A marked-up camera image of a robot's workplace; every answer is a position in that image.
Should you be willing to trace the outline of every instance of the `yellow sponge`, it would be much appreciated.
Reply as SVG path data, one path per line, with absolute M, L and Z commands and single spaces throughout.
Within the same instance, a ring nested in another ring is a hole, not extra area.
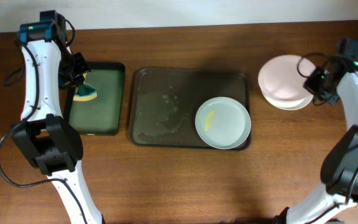
M 89 101 L 95 99 L 97 96 L 96 89 L 84 81 L 84 84 L 78 85 L 75 89 L 73 101 Z

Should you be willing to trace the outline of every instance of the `white bowl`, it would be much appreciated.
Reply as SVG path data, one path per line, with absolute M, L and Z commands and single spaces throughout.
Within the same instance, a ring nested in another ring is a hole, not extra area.
M 277 101 L 303 101 L 311 96 L 303 88 L 306 78 L 301 77 L 296 65 L 301 59 L 297 55 L 281 55 L 269 60 L 260 69 L 258 76 L 259 87 L 269 98 Z M 300 71 L 306 76 L 311 74 L 315 65 L 307 59 L 300 64 Z
M 282 101 L 277 101 L 277 100 L 271 99 L 264 92 L 262 92 L 262 94 L 271 105 L 273 105 L 279 109 L 283 109 L 283 110 L 302 109 L 302 108 L 306 107 L 310 103 L 310 101 L 313 99 L 313 95 L 312 95 L 312 96 L 306 97 L 304 100 L 301 100 L 301 101 L 282 102 Z
M 196 113 L 195 126 L 200 138 L 217 149 L 232 149 L 241 145 L 251 130 L 251 118 L 246 108 L 228 97 L 205 101 Z

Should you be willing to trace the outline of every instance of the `black cable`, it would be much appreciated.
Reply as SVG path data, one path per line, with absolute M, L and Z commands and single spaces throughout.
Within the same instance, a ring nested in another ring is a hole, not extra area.
M 66 22 L 68 23 L 68 25 L 70 25 L 71 30 L 73 31 L 73 36 L 71 37 L 71 40 L 70 40 L 69 42 L 67 42 L 67 44 L 66 44 L 66 47 L 69 47 L 69 46 L 70 46 L 70 45 L 74 42 L 74 37 L 75 37 L 75 29 L 74 29 L 73 24 L 71 24 L 71 22 L 70 22 L 70 21 L 68 21 L 68 20 L 66 19 Z
M 20 52 L 20 55 L 21 55 L 21 59 L 22 59 L 22 67 L 13 71 L 11 74 L 9 74 L 6 78 L 4 78 L 4 86 L 5 87 L 8 87 L 8 86 L 12 86 L 13 84 L 17 83 L 18 81 L 20 81 L 20 79 L 23 77 L 23 74 L 24 74 L 24 56 L 22 54 L 22 49 L 20 47 L 20 45 L 17 43 L 17 40 L 14 41 L 15 42 L 15 45 L 17 47 L 17 49 L 19 49 L 19 52 Z M 9 82 L 9 80 L 15 75 L 17 74 L 18 72 L 20 72 L 20 75 L 13 81 Z
M 308 78 L 308 77 L 301 73 L 301 71 L 299 70 L 299 65 L 301 64 L 303 59 L 308 58 L 308 57 L 312 57 L 312 56 L 319 56 L 319 57 L 328 58 L 327 55 L 322 54 L 322 53 L 318 53 L 318 52 L 308 53 L 308 54 L 305 54 L 304 56 L 302 56 L 301 59 L 299 59 L 297 65 L 296 65 L 296 70 L 298 71 L 299 75 L 302 76 L 303 78 Z
M 32 59 L 32 64 L 34 66 L 34 70 L 35 70 L 35 101 L 34 101 L 34 106 L 32 106 L 32 110 L 31 112 L 25 117 L 23 118 L 19 124 L 15 125 L 13 128 L 11 128 L 0 140 L 0 151 L 2 148 L 2 145 L 4 144 L 5 140 L 7 139 L 7 137 L 9 137 L 13 132 L 16 131 L 16 129 L 21 126 L 22 124 L 24 124 L 25 122 L 27 122 L 27 120 L 35 113 L 35 111 L 38 109 L 38 102 L 39 102 L 39 71 L 38 71 L 38 65 L 37 65 L 37 61 L 35 60 L 35 57 L 33 56 L 33 54 L 31 53 L 31 51 L 29 50 L 29 48 L 20 40 L 17 40 L 21 46 L 23 46 L 23 48 L 25 48 L 25 50 L 27 51 L 27 53 L 30 55 L 31 59 Z M 58 179 L 58 178 L 54 178 L 54 179 L 47 179 L 47 180 L 41 180 L 38 182 L 34 182 L 34 183 L 30 183 L 30 184 L 18 184 L 15 183 L 13 180 L 11 180 L 3 171 L 2 166 L 1 166 L 1 161 L 0 161 L 0 173 L 2 175 L 2 177 L 11 185 L 15 186 L 15 187 L 33 187 L 36 185 L 40 185 L 40 184 L 45 184 L 45 183 L 49 183 L 49 182 L 53 182 L 53 181 L 59 181 L 61 182 L 69 191 L 69 193 L 71 194 L 71 196 L 74 198 L 75 202 L 78 205 L 78 208 L 81 211 L 81 216 L 84 219 L 84 223 L 87 224 L 88 222 L 86 221 L 85 218 L 85 213 L 84 210 L 81 206 L 80 201 L 78 200 L 78 198 L 76 197 L 76 195 L 74 194 L 74 192 L 72 191 L 72 189 L 70 188 L 70 186 L 67 184 L 67 180 L 63 180 L 63 179 Z

